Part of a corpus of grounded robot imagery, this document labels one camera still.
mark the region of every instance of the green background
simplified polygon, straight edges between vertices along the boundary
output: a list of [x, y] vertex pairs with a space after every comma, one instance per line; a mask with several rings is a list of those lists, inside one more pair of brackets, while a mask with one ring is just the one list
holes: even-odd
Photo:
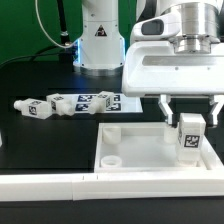
[[[119, 30], [129, 45], [130, 21], [135, 20], [136, 0], [119, 1]], [[82, 34], [81, 0], [64, 0], [67, 28], [73, 41]], [[41, 19], [50, 36], [60, 43], [60, 24], [56, 0], [39, 0]], [[52, 46], [41, 31], [35, 12], [34, 0], [0, 0], [0, 63], [5, 60], [33, 55]], [[57, 60], [57, 57], [43, 57], [38, 60]]]

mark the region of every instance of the white platform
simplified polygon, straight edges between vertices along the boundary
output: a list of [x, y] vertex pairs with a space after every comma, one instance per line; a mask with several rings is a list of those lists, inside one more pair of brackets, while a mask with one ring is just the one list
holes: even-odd
[[[103, 130], [118, 126], [121, 128], [119, 144], [107, 144], [103, 141]], [[209, 144], [203, 138], [201, 160], [196, 166], [181, 166], [177, 161], [175, 143], [164, 141], [165, 123], [101, 123], [99, 125], [95, 172], [142, 172], [142, 171], [189, 171], [223, 169], [224, 166]], [[108, 166], [101, 165], [101, 160], [116, 156]], [[122, 161], [116, 166], [116, 158]]]
[[[88, 113], [91, 100], [97, 94], [63, 94], [65, 99], [69, 99], [75, 108], [76, 114]], [[126, 97], [124, 94], [115, 93], [114, 105], [104, 113], [142, 113], [140, 98]]]
[[[174, 146], [162, 140], [165, 124], [116, 124], [121, 141], [110, 146], [102, 142], [105, 125], [114, 126], [100, 124], [98, 173], [0, 176], [0, 201], [224, 196], [224, 167], [206, 138], [198, 165], [178, 167]], [[122, 159], [122, 166], [100, 167], [100, 159], [111, 154]]]

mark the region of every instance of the small white block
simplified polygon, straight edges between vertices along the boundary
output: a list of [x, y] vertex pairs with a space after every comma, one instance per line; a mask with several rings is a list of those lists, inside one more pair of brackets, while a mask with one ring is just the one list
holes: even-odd
[[47, 96], [47, 102], [51, 104], [52, 110], [60, 116], [65, 114], [72, 116], [75, 114], [75, 108], [72, 106], [71, 101], [58, 93]]
[[201, 114], [181, 114], [176, 143], [179, 161], [198, 161], [200, 159], [205, 125]]
[[48, 102], [35, 99], [18, 100], [14, 108], [21, 111], [23, 116], [46, 119], [52, 115], [52, 109]]
[[88, 112], [90, 114], [103, 113], [114, 104], [114, 93], [102, 91], [91, 100]]

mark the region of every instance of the cable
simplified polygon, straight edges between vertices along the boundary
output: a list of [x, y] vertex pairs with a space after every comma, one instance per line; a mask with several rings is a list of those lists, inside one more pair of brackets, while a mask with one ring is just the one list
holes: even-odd
[[154, 18], [156, 13], [156, 7], [157, 0], [146, 0], [145, 8], [139, 16], [137, 23]]
[[35, 9], [36, 9], [36, 14], [37, 14], [37, 20], [39, 22], [40, 28], [42, 29], [42, 31], [44, 32], [44, 34], [46, 35], [46, 37], [56, 46], [60, 47], [60, 48], [64, 48], [64, 49], [68, 49], [73, 47], [73, 44], [70, 44], [68, 46], [63, 46], [61, 44], [58, 44], [57, 42], [55, 42], [47, 33], [47, 31], [44, 29], [43, 24], [41, 22], [41, 18], [40, 18], [40, 14], [39, 14], [39, 9], [38, 9], [38, 0], [35, 0]]
[[70, 37], [67, 31], [63, 0], [57, 0], [57, 3], [58, 3], [59, 21], [61, 26], [61, 43], [65, 45], [65, 43], [70, 42]]
[[34, 61], [36, 59], [36, 57], [37, 57], [36, 55], [38, 55], [38, 54], [42, 54], [42, 53], [44, 53], [46, 51], [50, 51], [50, 50], [53, 50], [53, 49], [56, 49], [56, 48], [58, 48], [58, 47], [57, 46], [45, 47], [44, 49], [41, 49], [41, 50], [37, 51], [37, 53], [32, 58], [30, 58], [29, 61]]
[[49, 53], [49, 54], [36, 54], [36, 55], [27, 55], [27, 56], [20, 56], [20, 57], [16, 57], [16, 58], [11, 58], [7, 61], [4, 61], [3, 63], [0, 64], [0, 69], [2, 67], [4, 67], [5, 65], [13, 62], [13, 61], [17, 61], [17, 60], [21, 60], [21, 59], [26, 59], [26, 58], [32, 58], [32, 57], [44, 57], [44, 56], [52, 56], [52, 55], [60, 55], [60, 54], [66, 54], [64, 52], [58, 52], [58, 53]]

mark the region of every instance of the qr-like marker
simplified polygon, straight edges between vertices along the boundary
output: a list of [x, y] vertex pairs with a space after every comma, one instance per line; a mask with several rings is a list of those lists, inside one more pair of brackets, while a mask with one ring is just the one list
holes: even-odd
[[33, 101], [31, 104], [32, 105], [39, 105], [39, 104], [41, 104], [41, 102], [40, 101]]
[[96, 95], [79, 95], [78, 102], [91, 102]]
[[59, 97], [55, 97], [54, 100], [59, 101], [59, 100], [63, 100], [64, 98], [59, 96]]
[[115, 95], [114, 96], [114, 102], [121, 101], [121, 96], [120, 95]]
[[51, 101], [51, 107], [53, 110], [56, 110], [56, 103], [54, 101]]
[[78, 112], [87, 111], [89, 108], [89, 104], [77, 104], [75, 110]]
[[114, 103], [113, 106], [107, 108], [107, 111], [121, 111], [121, 104]]
[[31, 115], [37, 115], [37, 108], [36, 107], [29, 107], [29, 113]]
[[109, 107], [110, 106], [110, 98], [108, 98], [107, 100], [106, 100], [106, 107]]
[[200, 136], [198, 135], [186, 135], [184, 147], [186, 148], [198, 148]]

